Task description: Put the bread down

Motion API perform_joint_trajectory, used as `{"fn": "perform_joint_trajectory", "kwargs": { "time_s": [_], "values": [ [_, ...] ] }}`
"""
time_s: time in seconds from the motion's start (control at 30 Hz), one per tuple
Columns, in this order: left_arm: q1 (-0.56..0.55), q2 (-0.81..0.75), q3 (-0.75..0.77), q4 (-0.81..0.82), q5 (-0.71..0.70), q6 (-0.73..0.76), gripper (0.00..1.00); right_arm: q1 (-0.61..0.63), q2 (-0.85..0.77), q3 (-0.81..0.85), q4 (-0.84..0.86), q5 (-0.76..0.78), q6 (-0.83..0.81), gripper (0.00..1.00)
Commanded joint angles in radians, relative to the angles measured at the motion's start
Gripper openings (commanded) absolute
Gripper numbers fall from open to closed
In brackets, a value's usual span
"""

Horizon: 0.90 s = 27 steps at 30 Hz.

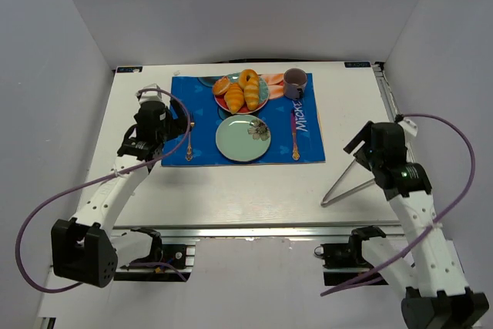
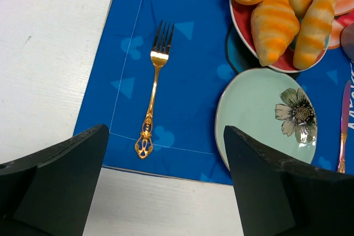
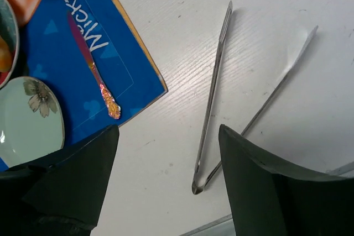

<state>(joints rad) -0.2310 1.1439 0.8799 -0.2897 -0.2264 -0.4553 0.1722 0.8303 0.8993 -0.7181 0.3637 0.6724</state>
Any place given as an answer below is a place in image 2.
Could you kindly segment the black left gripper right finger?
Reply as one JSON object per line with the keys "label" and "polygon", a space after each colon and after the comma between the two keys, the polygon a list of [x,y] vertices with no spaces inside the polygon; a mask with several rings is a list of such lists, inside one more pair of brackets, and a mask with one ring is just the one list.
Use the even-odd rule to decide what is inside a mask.
{"label": "black left gripper right finger", "polygon": [[244,235],[352,235],[353,176],[223,133]]}

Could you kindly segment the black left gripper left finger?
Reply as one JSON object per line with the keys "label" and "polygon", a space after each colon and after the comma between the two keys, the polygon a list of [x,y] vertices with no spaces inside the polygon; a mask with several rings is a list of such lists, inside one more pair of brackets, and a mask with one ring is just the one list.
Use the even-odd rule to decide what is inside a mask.
{"label": "black left gripper left finger", "polygon": [[1,235],[82,235],[108,143],[106,125],[1,164]]}

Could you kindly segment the striped croissant bread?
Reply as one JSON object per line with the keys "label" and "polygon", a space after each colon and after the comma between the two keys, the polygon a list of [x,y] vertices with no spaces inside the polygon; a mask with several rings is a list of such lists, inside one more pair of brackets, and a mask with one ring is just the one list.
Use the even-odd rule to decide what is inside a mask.
{"label": "striped croissant bread", "polygon": [[288,0],[263,0],[251,15],[251,33],[261,66],[274,64],[300,29]]}

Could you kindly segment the striped bread roll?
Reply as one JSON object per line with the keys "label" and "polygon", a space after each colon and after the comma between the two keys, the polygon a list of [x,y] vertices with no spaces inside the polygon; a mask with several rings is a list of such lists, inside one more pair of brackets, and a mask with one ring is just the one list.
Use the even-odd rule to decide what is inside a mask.
{"label": "striped bread roll", "polygon": [[331,34],[337,0],[313,0],[307,10],[296,40],[293,65],[299,70],[311,67]]}

